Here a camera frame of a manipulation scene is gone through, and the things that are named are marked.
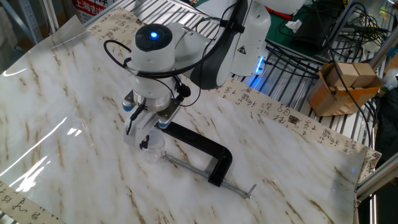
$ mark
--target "blue led light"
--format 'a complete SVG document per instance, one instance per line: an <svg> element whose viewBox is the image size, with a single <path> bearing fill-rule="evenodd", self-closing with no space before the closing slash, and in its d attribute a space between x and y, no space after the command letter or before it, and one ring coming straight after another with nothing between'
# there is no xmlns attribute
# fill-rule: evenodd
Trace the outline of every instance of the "blue led light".
<svg viewBox="0 0 398 224"><path fill-rule="evenodd" d="M262 62L262 59L264 58L264 56L261 56L261 58L260 58L260 61L259 61L259 63L258 63L258 65L257 65L257 68L256 68L256 73L259 73L260 72L260 66L261 66L261 62Z"/></svg>

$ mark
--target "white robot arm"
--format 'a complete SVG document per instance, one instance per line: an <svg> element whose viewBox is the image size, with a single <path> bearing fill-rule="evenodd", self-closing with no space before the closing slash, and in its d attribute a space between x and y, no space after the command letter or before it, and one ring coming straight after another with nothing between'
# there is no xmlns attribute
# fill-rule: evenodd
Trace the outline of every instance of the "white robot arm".
<svg viewBox="0 0 398 224"><path fill-rule="evenodd" d="M182 73L209 90L224 84L232 73L262 72L271 25L264 5L237 0L220 24L215 40L179 23L149 24L137 31L131 59L125 61L134 74L132 91L123 101L124 109L132 110L124 129L127 144L138 146L156 124L166 128L171 123L183 99L190 95L176 75Z"/></svg>

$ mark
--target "white marble table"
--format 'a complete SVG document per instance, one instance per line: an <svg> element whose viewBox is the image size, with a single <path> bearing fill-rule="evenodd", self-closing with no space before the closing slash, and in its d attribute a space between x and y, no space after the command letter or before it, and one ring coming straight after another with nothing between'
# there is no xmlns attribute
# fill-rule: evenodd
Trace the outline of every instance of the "white marble table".
<svg viewBox="0 0 398 224"><path fill-rule="evenodd" d="M0 180L66 223L353 221L364 154L324 147L204 91L174 121L232 152L226 180L257 184L247 200L167 161L148 164L124 144L130 90L128 72L73 18L0 76ZM200 169L211 159L165 140L169 154Z"/></svg>

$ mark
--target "cardboard box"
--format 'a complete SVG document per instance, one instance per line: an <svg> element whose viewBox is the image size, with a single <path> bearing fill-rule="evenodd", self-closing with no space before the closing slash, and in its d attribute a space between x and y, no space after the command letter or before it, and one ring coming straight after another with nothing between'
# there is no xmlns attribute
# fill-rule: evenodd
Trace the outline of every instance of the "cardboard box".
<svg viewBox="0 0 398 224"><path fill-rule="evenodd" d="M325 75L329 75L334 65L327 63L319 71L319 80L308 94L308 101L317 116L332 116L342 114L353 114L358 111L354 101L349 97L344 87L329 87L325 80ZM354 97L359 106L364 105L368 100L376 95L382 87L381 81L377 78L368 88L349 88L349 92Z"/></svg>
<svg viewBox="0 0 398 224"><path fill-rule="evenodd" d="M368 63L354 63L353 65L359 77L352 84L352 87L367 88L375 78L378 78Z"/></svg>
<svg viewBox="0 0 398 224"><path fill-rule="evenodd" d="M337 63L338 70L340 71L341 78L343 79L344 83L347 87L351 87L352 84L357 80L359 77L354 65L350 63ZM336 69L333 67L331 72L328 74L324 74L326 76L326 82L330 86L341 86L343 84L337 74Z"/></svg>

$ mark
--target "marble pattern surface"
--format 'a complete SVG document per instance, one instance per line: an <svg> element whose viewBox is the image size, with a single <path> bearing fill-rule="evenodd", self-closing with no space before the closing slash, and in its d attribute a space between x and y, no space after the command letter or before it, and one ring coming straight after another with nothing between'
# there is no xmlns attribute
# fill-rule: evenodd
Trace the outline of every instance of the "marble pattern surface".
<svg viewBox="0 0 398 224"><path fill-rule="evenodd" d="M197 87L192 89L192 99ZM66 223L351 223L364 154L342 153L202 92L175 122L234 157L246 200L123 143L127 71L73 18L0 76L0 180ZM210 156L165 135L200 169Z"/></svg>

